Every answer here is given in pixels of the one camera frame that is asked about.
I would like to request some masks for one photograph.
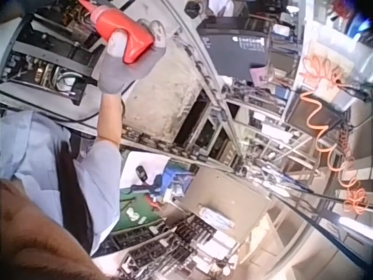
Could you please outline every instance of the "bottle nozzle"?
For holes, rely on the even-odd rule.
[[[88,10],[88,12],[92,13],[94,10],[97,9],[97,6],[89,2],[88,0],[79,0],[79,3]]]

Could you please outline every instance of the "gray glove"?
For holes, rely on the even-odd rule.
[[[113,33],[100,67],[98,88],[101,92],[121,93],[131,82],[148,75],[166,52],[166,31],[163,25],[157,20],[149,23],[142,19],[138,22],[154,36],[153,46],[133,64],[125,64],[123,55],[127,44],[127,35],[121,30]]]

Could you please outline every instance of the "red bottle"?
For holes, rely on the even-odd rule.
[[[87,0],[79,0],[91,14],[91,20],[98,34],[108,41],[113,32],[118,29],[127,32],[128,42],[123,56],[126,64],[134,63],[152,44],[153,36],[140,24],[127,17],[119,9],[107,6],[95,6]]]

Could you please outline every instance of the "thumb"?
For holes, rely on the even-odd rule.
[[[123,57],[128,41],[127,33],[123,30],[115,31],[107,44],[106,52],[112,57]]]

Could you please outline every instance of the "black strap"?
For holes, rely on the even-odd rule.
[[[56,166],[64,228],[90,254],[93,245],[93,221],[67,142],[61,143],[56,153]]]

